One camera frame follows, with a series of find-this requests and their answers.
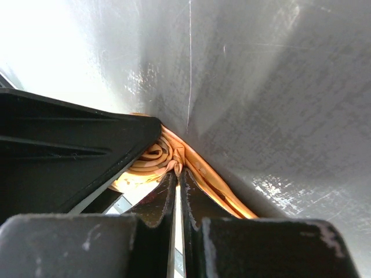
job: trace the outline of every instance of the scratched metal surface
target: scratched metal surface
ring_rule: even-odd
[[[369,1],[1,2],[19,89],[159,117],[261,215],[334,223],[371,277]]]

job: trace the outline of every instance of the orange strap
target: orange strap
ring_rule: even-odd
[[[202,157],[165,126],[162,126],[158,142],[149,147],[110,188],[125,193],[128,185],[132,187],[160,181],[171,170],[179,177],[183,165],[192,171],[198,186],[230,214],[238,218],[257,218]]]

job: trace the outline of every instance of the stainless steel surface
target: stainless steel surface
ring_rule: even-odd
[[[262,215],[323,218],[371,277],[366,0],[1,0],[19,89],[159,117]]]

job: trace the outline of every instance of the folded fabric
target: folded fabric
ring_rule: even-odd
[[[198,153],[165,126],[162,126],[162,135],[158,142],[149,147],[110,188],[125,193],[127,188],[160,181],[171,170],[179,177],[183,165],[192,171],[198,186],[230,214],[238,218],[257,217]]]

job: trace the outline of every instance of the twisted orange fabric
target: twisted orange fabric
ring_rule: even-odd
[[[124,193],[128,186],[160,181],[170,170],[174,170],[179,177],[183,165],[192,171],[198,186],[230,214],[238,218],[257,217],[238,200],[228,185],[198,153],[165,126],[162,126],[162,135],[158,142],[148,148],[110,188]]]

